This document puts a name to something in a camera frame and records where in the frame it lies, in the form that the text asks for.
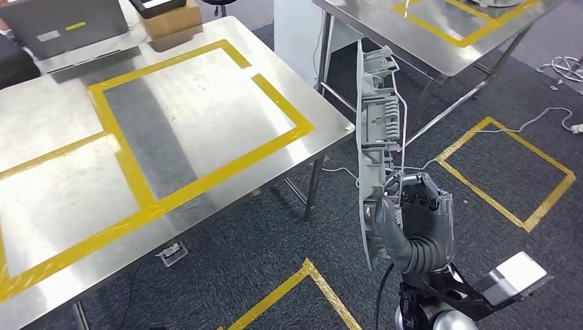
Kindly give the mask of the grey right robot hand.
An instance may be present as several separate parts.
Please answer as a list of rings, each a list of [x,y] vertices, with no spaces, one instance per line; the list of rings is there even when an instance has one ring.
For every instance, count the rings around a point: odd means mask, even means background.
[[[400,179],[401,225],[397,208],[385,197],[377,200],[373,226],[402,274],[427,274],[453,261],[452,194],[440,190],[427,173]]]

